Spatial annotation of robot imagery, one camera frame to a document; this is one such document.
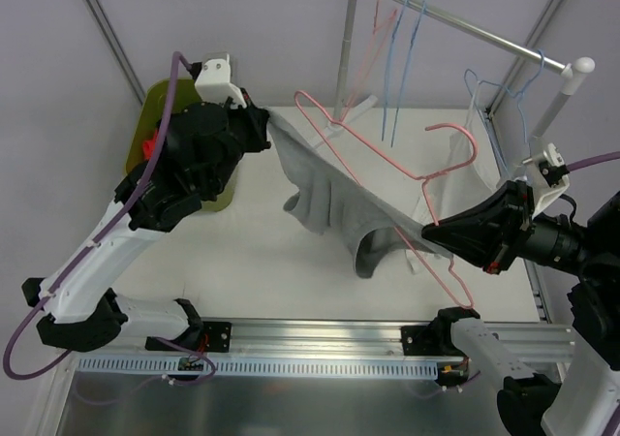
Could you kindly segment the red tank top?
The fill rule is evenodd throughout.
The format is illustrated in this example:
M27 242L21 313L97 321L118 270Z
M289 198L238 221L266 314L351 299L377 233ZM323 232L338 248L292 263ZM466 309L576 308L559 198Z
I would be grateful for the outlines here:
M152 135L141 143L143 158L148 161L151 159L158 139L159 129L155 128Z

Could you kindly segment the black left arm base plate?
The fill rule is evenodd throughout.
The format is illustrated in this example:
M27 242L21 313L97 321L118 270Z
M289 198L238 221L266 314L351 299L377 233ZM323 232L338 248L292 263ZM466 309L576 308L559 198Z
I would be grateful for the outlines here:
M231 346L233 324L223 321L199 321L177 338L162 341L149 336L145 341L147 351L202 351L227 353Z

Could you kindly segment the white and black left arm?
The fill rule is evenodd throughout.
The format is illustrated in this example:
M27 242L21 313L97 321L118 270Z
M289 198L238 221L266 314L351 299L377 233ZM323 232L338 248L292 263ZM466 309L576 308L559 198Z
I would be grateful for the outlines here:
M43 344L85 353L127 337L149 351L198 349L204 325L190 300L135 300L112 286L146 248L216 201L244 155L269 149L268 119L251 100L242 107L197 102L162 119L152 174L143 175L147 162L136 165L75 258L48 278L24 281L30 306L51 296L37 323Z

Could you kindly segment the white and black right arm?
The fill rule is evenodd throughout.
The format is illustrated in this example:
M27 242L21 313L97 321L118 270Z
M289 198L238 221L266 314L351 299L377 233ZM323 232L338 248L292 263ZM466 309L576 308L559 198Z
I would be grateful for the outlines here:
M440 310L420 338L440 353L471 359L492 386L511 435L619 432L619 197L579 225L571 215L534 212L534 192L509 181L471 209L425 226L424 239L488 274L522 259L574 278L561 299L538 276L552 322L570 320L573 356L562 383L521 363L474 309Z

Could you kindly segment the grey tank top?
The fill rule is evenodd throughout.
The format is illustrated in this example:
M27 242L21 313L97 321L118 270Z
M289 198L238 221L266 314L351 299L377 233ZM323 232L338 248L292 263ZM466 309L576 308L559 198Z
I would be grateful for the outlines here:
M339 235L358 277L372 277L387 254L408 246L453 258L448 250L422 239L421 223L335 168L274 110L269 112L267 131L283 173L297 188L283 209L313 234L332 230Z

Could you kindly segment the light blue wire hanger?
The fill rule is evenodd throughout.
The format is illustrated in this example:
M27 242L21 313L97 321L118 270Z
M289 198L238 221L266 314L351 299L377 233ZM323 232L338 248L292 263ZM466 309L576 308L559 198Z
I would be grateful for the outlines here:
M387 135L387 120L388 120L388 104L389 104L389 91L390 91L390 83L391 83L391 71L393 64L393 55L394 55L394 46L395 41L399 32L399 28L402 22L402 18L405 10L408 7L409 0L403 0L403 4L401 9L399 10L397 16L394 19L394 23L392 25L392 29L389 37L389 45L387 48L387 58L386 65L384 71L384 99L383 99L383 107L382 107L382 127L381 127L381 141L386 139Z

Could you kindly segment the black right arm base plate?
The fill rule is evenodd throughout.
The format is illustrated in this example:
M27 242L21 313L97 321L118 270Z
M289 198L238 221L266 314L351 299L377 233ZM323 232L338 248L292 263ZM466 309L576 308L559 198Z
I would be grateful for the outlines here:
M403 354L406 357L463 356L463 352L452 344L448 327L409 325L400 329L400 335Z

